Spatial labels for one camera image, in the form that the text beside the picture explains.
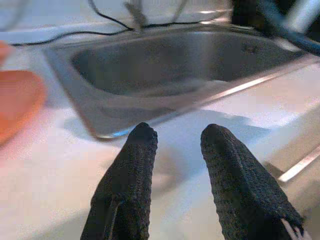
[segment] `orange bowl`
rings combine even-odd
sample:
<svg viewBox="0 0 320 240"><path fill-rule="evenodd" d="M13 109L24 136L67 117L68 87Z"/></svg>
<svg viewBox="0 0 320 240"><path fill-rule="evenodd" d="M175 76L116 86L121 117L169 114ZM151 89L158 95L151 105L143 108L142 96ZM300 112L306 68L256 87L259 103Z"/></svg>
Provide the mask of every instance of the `orange bowl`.
<svg viewBox="0 0 320 240"><path fill-rule="evenodd" d="M15 135L41 109L46 88L30 71L0 71L0 144Z"/></svg>

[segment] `white wall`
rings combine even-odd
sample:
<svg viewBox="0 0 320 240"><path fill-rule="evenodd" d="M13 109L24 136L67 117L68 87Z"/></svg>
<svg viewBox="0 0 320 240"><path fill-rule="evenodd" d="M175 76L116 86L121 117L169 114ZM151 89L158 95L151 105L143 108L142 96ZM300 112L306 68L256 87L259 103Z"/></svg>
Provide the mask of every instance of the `white wall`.
<svg viewBox="0 0 320 240"><path fill-rule="evenodd" d="M16 29L53 27L105 21L89 7L87 0L22 0L28 1L24 16ZM94 0L101 12L117 19L129 17L122 0ZM5 26L21 0L0 0L0 27ZM180 0L142 0L149 23L153 17L173 16ZM189 0L185 13L223 8L223 0Z"/></svg>

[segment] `stainless steel sink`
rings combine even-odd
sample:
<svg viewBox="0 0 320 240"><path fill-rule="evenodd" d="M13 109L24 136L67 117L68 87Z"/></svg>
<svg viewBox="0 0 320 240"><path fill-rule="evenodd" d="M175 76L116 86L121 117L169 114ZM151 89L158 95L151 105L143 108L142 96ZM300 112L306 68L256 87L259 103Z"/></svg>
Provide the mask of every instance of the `stainless steel sink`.
<svg viewBox="0 0 320 240"><path fill-rule="evenodd" d="M127 134L308 64L249 30L193 25L57 46L46 54L98 138Z"/></svg>

